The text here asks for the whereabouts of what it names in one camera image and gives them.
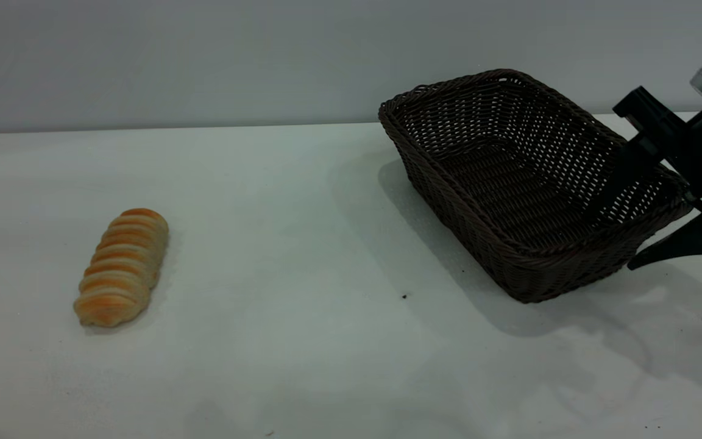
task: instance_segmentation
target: wicker basket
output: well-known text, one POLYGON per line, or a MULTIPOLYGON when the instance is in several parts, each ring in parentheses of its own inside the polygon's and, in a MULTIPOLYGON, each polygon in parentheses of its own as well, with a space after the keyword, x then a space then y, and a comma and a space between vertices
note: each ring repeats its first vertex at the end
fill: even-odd
POLYGON ((681 178, 661 166, 585 219, 624 139, 515 70, 418 86, 382 103, 378 117, 413 186, 521 302, 607 277, 690 211, 681 178))

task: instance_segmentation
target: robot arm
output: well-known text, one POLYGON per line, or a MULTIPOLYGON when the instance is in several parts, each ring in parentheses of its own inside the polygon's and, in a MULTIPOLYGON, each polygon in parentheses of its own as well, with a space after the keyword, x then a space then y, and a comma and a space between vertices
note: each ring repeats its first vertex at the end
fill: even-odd
MULTIPOLYGON (((702 68, 691 81, 702 94, 702 68)), ((700 211, 698 217, 638 253, 628 267, 636 269, 652 262, 687 255, 702 255, 702 111, 684 122, 656 98, 639 87, 614 107, 639 133, 620 150, 619 163, 604 191, 587 208, 597 217, 616 197, 640 180, 663 159, 685 178, 689 191, 685 201, 700 211)))

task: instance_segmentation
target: bread loaf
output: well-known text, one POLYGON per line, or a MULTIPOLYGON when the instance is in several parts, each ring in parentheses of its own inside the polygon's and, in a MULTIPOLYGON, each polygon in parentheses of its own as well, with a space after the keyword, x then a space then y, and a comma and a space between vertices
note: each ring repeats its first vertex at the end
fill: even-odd
POLYGON ((114 327, 147 307, 168 234, 165 219, 150 209, 131 209, 110 222, 80 282, 74 304, 80 324, 114 327))

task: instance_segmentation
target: gray wall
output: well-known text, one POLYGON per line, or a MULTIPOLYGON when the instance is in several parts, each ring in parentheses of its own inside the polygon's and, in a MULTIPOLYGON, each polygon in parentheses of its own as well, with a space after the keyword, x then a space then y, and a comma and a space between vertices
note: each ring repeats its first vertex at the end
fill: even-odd
POLYGON ((355 122, 498 67, 702 105, 702 1, 0 0, 0 131, 355 122))

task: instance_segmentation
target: golden-brown crust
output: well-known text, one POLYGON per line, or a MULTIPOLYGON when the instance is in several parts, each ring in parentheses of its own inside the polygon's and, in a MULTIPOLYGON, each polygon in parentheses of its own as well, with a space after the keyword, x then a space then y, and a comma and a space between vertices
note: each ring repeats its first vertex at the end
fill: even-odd
POLYGON ((80 295, 73 308, 81 325, 114 327, 137 317, 146 305, 146 301, 136 300, 126 291, 110 287, 80 295))
POLYGON ((92 274, 103 273, 106 271, 124 271, 127 273, 132 273, 142 279, 142 281, 147 284, 149 288, 156 284, 157 276, 154 270, 149 269, 140 261, 134 261, 134 259, 126 258, 104 259, 95 262, 86 268, 86 271, 83 272, 83 276, 87 277, 92 274))
POLYGON ((133 234, 114 234, 112 236, 103 236, 101 242, 99 245, 97 245, 97 251, 117 244, 128 244, 136 247, 142 247, 148 252, 153 252, 155 255, 156 253, 164 252, 166 240, 154 240, 133 234))
POLYGON ((159 247, 164 247, 164 241, 167 237, 167 233, 162 230, 153 230, 149 229, 148 227, 126 224, 122 226, 108 227, 108 230, 105 232, 105 234, 103 234, 102 239, 105 240, 109 237, 122 235, 141 237, 142 239, 153 241, 159 247))
POLYGON ((80 281, 80 295, 89 294, 108 287, 115 287, 128 292, 138 300, 148 297, 148 287, 136 274, 125 271, 103 271, 90 274, 80 281))
POLYGON ((113 226, 143 226, 147 227, 151 230, 156 230, 160 232, 167 233, 167 227, 165 227, 165 223, 159 221, 158 219, 154 218, 153 216, 147 216, 147 215, 125 215, 125 216, 119 216, 112 220, 110 222, 110 225, 108 227, 113 227, 113 226))
POLYGON ((161 224, 161 226, 164 227, 164 230, 169 231, 169 225, 167 225, 167 220, 164 219, 163 216, 159 215, 158 213, 156 213, 150 209, 145 209, 145 208, 129 209, 128 211, 125 211, 122 214, 120 214, 120 216, 129 216, 129 215, 149 216, 149 217, 153 218, 154 220, 157 220, 159 222, 159 224, 161 224))
POLYGON ((131 209, 110 222, 78 286, 74 309, 83 325, 114 327, 151 300, 168 239, 164 218, 131 209))

